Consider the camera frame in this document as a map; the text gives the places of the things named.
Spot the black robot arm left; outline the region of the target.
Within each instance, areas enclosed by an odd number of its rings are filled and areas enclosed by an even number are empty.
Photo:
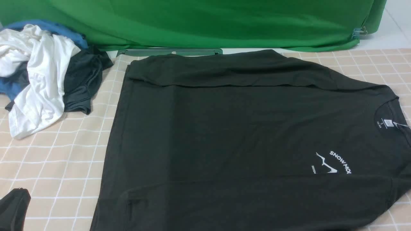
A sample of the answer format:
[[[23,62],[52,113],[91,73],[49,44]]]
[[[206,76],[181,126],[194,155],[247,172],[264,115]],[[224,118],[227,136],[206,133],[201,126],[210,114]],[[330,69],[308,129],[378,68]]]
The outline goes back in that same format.
[[[29,191],[15,188],[0,200],[0,230],[22,231],[31,200]]]

